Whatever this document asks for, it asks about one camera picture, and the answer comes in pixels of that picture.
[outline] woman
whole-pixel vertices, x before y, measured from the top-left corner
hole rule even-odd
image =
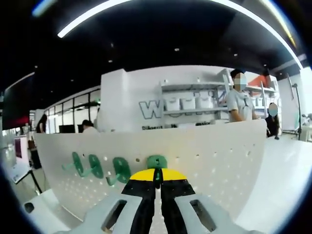
[[[39,120],[37,127],[36,127],[36,133],[45,133],[45,127],[47,124],[48,116],[46,114],[43,114],[41,119]]]
[[[279,139],[279,119],[277,114],[277,105],[275,103],[270,103],[269,105],[269,116],[265,119],[267,122],[267,137],[275,136],[275,139]]]

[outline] display screen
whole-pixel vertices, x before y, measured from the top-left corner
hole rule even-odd
[[[19,128],[29,123],[33,75],[29,76],[4,92],[2,128]]]
[[[15,155],[16,157],[21,158],[21,146],[20,146],[20,139],[14,140],[14,146],[15,146]]]

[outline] shelf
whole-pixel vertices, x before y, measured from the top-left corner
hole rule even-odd
[[[199,82],[188,84],[163,84],[161,89],[163,92],[176,92],[176,91],[200,91],[215,89],[217,87],[224,86],[224,82]]]
[[[164,115],[174,114],[191,114],[191,113],[204,113],[204,112],[216,112],[216,111],[227,111],[227,107],[216,107],[210,109],[193,109],[193,110],[179,110],[179,111],[164,111]]]
[[[250,92],[259,92],[261,93],[262,92],[262,89],[261,87],[258,87],[258,86],[249,86],[247,85],[246,88],[245,88],[246,91],[250,91]],[[273,94],[273,93],[276,93],[276,91],[272,88],[264,88],[263,87],[263,90],[265,93],[267,94]]]

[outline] black ceiling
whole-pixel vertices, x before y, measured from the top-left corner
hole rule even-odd
[[[235,0],[243,6],[247,1]],[[59,0],[35,19],[30,14],[36,2],[19,0],[8,6],[12,17],[2,25],[0,90],[36,70],[37,108],[99,85],[101,74],[120,68],[200,64],[261,73],[264,64],[273,69],[292,59],[259,24],[206,0],[126,2],[88,19],[62,39],[57,33],[66,24],[104,1]],[[268,15],[260,8],[260,14]],[[266,21],[291,44],[274,18]],[[293,49],[300,55],[306,47],[299,42]]]

